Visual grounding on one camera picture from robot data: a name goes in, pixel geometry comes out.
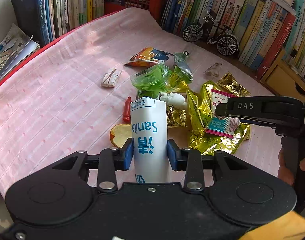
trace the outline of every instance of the yellow book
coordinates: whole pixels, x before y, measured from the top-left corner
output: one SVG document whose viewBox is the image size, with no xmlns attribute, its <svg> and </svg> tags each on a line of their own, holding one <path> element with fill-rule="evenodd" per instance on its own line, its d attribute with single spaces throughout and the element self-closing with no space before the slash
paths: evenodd
<svg viewBox="0 0 305 240">
<path fill-rule="evenodd" d="M 246 29 L 246 31 L 245 31 L 245 33 L 244 33 L 244 35 L 243 35 L 243 37 L 240 41 L 240 44 L 239 44 L 240 53 L 242 53 L 242 51 L 244 50 L 244 48 L 247 44 L 247 41 L 248 41 L 248 39 L 249 39 L 253 29 L 254 29 L 254 26 L 255 26 L 255 24 L 256 24 L 259 16 L 260 16 L 260 13 L 261 13 L 261 10 L 262 10 L 264 4 L 265 3 L 263 1 L 259 0 L 257 5 L 256 5 L 256 8 L 254 10 L 254 13 L 253 13 L 251 19 L 250 19 L 250 22 L 247 26 L 247 29 Z"/>
<path fill-rule="evenodd" d="M 293 65 L 293 66 L 297 65 L 304 46 L 305 46 L 305 33 L 303 35 L 303 38 L 302 38 L 302 41 L 300 43 L 300 46 L 299 46 L 298 52 L 296 54 L 296 57 L 294 57 L 293 61 L 290 60 L 290 62 L 289 62 L 290 65 Z"/>
<path fill-rule="evenodd" d="M 92 21 L 92 0 L 87 0 L 87 21 Z"/>
</svg>

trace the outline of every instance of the green book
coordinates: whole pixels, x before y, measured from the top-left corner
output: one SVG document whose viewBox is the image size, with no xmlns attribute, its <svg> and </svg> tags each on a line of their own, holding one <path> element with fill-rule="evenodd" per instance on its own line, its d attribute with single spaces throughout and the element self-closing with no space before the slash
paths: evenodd
<svg viewBox="0 0 305 240">
<path fill-rule="evenodd" d="M 199 9 L 199 4 L 200 4 L 201 0 L 195 0 L 192 6 L 192 10 L 190 13 L 190 16 L 188 18 L 188 24 L 193 24 L 194 23 L 194 19 L 196 17 L 197 11 Z"/>
</svg>

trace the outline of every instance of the bed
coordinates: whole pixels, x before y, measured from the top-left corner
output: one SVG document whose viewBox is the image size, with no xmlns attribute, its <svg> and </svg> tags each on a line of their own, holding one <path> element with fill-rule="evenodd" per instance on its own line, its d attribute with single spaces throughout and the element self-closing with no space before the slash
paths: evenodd
<svg viewBox="0 0 305 240">
<path fill-rule="evenodd" d="M 136 90 L 130 76 L 140 68 L 127 67 L 127 60 L 142 48 L 154 47 L 170 53 L 191 51 L 189 65 L 193 91 L 207 81 L 203 72 L 222 63 L 219 77 L 230 71 L 252 96 L 271 93 L 251 77 L 216 55 L 163 31 L 149 11 L 127 8 L 94 20 L 57 39 L 30 58 L 0 86 L 0 192 L 3 196 L 16 181 L 77 150 L 98 154 L 111 147 L 110 129 L 122 122 L 124 102 Z M 109 68 L 121 69 L 115 88 L 100 86 Z M 185 147 L 186 129 L 169 130 L 180 147 Z M 280 137 L 274 130 L 252 126 L 236 156 L 277 175 Z M 210 171 L 205 184 L 212 183 Z M 88 184 L 96 184 L 91 171 Z M 134 182 L 134 168 L 117 171 L 123 181 Z M 172 172 L 173 182 L 184 172 Z"/>
</svg>

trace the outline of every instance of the paper roll package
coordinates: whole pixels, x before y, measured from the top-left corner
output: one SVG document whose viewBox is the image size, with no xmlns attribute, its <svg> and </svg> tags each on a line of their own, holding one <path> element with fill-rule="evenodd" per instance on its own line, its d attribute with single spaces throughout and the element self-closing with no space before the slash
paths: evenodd
<svg viewBox="0 0 305 240">
<path fill-rule="evenodd" d="M 131 102 L 137 183 L 169 182 L 166 103 L 148 97 Z"/>
</svg>

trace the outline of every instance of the gold foil wrapper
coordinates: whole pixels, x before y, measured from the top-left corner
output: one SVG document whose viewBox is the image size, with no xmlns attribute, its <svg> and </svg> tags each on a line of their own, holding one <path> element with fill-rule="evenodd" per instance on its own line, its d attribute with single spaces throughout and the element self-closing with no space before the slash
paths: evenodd
<svg viewBox="0 0 305 240">
<path fill-rule="evenodd" d="M 199 94 L 194 93 L 191 90 L 187 91 L 188 113 L 192 127 L 192 131 L 188 138 L 188 146 L 197 149 L 202 154 L 206 155 L 213 155 L 214 152 L 218 150 L 233 154 L 237 150 L 239 144 L 244 139 L 248 138 L 250 134 L 250 125 L 241 123 L 235 130 L 232 139 L 207 134 L 205 129 L 212 119 L 211 89 L 231 92 L 228 88 L 226 89 L 225 87 L 219 86 L 212 81 L 204 83 Z"/>
<path fill-rule="evenodd" d="M 186 111 L 178 110 L 172 105 L 166 107 L 167 112 L 167 127 L 187 127 Z"/>
<path fill-rule="evenodd" d="M 231 75 L 230 72 L 228 72 L 226 75 L 224 75 L 217 84 L 228 90 L 231 94 L 237 96 L 237 97 L 245 97 L 250 95 L 249 91 L 245 89 L 242 85 L 240 85 L 235 78 Z"/>
</svg>

